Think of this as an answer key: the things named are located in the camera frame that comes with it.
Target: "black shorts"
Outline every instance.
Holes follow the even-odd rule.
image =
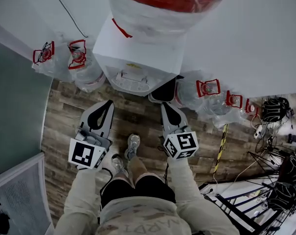
[[[158,176],[147,175],[137,181],[135,188],[122,179],[111,181],[102,193],[101,206],[104,208],[114,199],[134,196],[154,197],[176,203],[175,194],[169,186]]]

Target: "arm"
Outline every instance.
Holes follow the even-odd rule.
[[[168,158],[167,161],[172,174],[178,215],[189,224],[191,230],[209,231],[212,235],[239,235],[223,211],[200,194],[188,160]]]
[[[64,214],[58,221],[54,235],[89,235],[98,227],[95,193],[95,170],[78,171],[65,201]]]

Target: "white wall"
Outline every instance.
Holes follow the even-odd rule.
[[[58,0],[28,1],[57,35],[63,34],[66,39],[74,40],[83,38]],[[88,36],[96,38],[110,11],[108,0],[62,1],[81,30]]]
[[[7,41],[14,36],[30,49],[41,48],[55,38],[28,0],[0,0],[0,27],[11,34]]]
[[[21,40],[17,39],[14,35],[6,31],[0,26],[0,43],[9,49],[15,51],[19,55],[31,60],[32,59],[32,49],[23,43]]]
[[[97,37],[108,0],[63,0]],[[38,48],[82,38],[58,0],[0,0],[0,25]],[[188,34],[182,72],[201,69],[247,97],[296,93],[296,0],[223,0]]]
[[[296,0],[223,0],[189,32],[183,68],[248,97],[296,93]]]

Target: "gray sneaker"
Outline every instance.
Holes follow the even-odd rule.
[[[137,149],[140,145],[140,137],[135,134],[131,134],[128,137],[128,148],[125,151],[125,158],[127,160],[132,159],[137,154]]]
[[[112,163],[112,166],[115,169],[115,175],[118,174],[118,173],[123,173],[126,176],[128,176],[128,172],[125,169],[124,162],[123,162],[120,155],[114,154],[112,156],[112,158],[111,158],[111,163]]]

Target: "cable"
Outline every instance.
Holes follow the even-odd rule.
[[[217,180],[215,179],[215,173],[213,173],[213,179],[215,180],[215,182],[216,182],[216,190],[215,190],[215,192],[216,192],[216,195],[218,194],[218,182],[217,182]]]
[[[88,36],[86,36],[82,31],[81,29],[78,27],[74,17],[71,15],[71,13],[69,12],[69,10],[66,8],[65,4],[62,2],[62,0],[59,0],[59,2],[61,3],[61,5],[63,6],[63,8],[66,10],[66,12],[68,13],[68,15],[70,16],[70,18],[72,19],[72,21],[74,22],[76,28],[79,30],[79,32],[85,37],[85,38],[88,38]]]
[[[168,181],[167,181],[167,171],[168,171],[168,167],[169,167],[169,165],[168,165],[168,163],[167,163],[167,166],[166,166],[166,169],[165,169],[165,174],[164,174],[164,179],[165,179],[165,184],[166,185],[168,185]]]
[[[232,183],[230,184],[230,186],[228,186],[225,190],[223,190],[223,192],[220,193],[220,195],[222,195],[225,191],[227,191],[230,187],[232,187],[232,185],[236,183],[236,181],[237,181],[237,179],[239,178],[239,176],[240,176],[242,173],[244,173],[246,170],[248,170],[252,165],[254,165],[258,160],[259,160],[259,158],[257,158],[257,159],[256,159],[252,164],[250,164],[246,169],[244,169],[242,172],[240,172],[240,173],[238,174],[238,176],[236,177],[235,181],[232,182]]]
[[[211,188],[208,193],[200,193],[201,195],[208,195],[209,193],[213,192],[213,189]]]
[[[248,183],[251,183],[251,184],[255,184],[255,185],[259,185],[259,186],[263,186],[262,184],[258,184],[258,183],[255,183],[255,182],[251,182],[251,181],[249,181],[249,180],[245,180],[246,182],[248,182]]]
[[[251,119],[251,127],[254,128],[255,130],[257,130],[256,126],[253,126],[253,125],[252,125],[252,122],[253,122],[254,118],[255,118],[255,115],[254,115],[253,118]]]

